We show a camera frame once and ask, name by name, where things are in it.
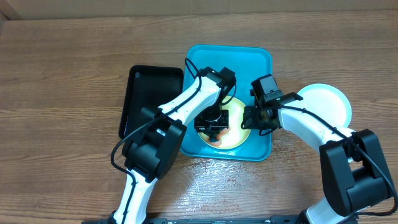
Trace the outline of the green orange sponge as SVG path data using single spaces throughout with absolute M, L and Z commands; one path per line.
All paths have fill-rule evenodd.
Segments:
M 229 128 L 224 128 L 219 134 L 216 136 L 209 137 L 208 139 L 208 144 L 214 147 L 218 147 L 222 145 L 222 140 L 221 138 L 226 135 L 230 131 Z

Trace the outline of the yellow plate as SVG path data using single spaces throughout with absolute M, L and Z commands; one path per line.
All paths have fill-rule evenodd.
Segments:
M 229 111 L 230 131 L 221 138 L 222 145 L 215 147 L 216 149 L 227 150 L 238 147 L 249 137 L 251 130 L 241 129 L 244 107 L 245 104 L 237 98 L 233 98 L 227 105 L 221 107 L 222 109 Z M 209 136 L 203 133 L 198 133 L 198 135 L 207 145 L 209 145 Z

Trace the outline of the light blue plate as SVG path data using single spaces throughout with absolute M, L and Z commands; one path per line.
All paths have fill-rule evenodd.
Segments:
M 302 88 L 298 94 L 313 110 L 330 124 L 347 128 L 352 118 L 352 108 L 346 95 L 339 89 L 322 83 Z

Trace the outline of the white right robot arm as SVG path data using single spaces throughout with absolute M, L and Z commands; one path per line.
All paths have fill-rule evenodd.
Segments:
M 325 196 L 303 210 L 297 223 L 356 223 L 360 215 L 374 215 L 368 207 L 397 199 L 377 135 L 347 126 L 351 107 L 343 94 L 253 90 L 251 95 L 255 105 L 245 109 L 242 128 L 290 131 L 320 156 Z

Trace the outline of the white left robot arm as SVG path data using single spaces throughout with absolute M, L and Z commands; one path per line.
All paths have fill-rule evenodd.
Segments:
M 198 70 L 193 84 L 170 102 L 141 110 L 141 125 L 115 146 L 123 149 L 126 158 L 124 167 L 115 168 L 127 179 L 119 208 L 108 223 L 145 221 L 154 186 L 172 167 L 189 123 L 196 122 L 196 131 L 211 141 L 229 131 L 228 111 L 222 105 L 235 85 L 232 70 L 224 67 L 216 72 L 206 67 Z

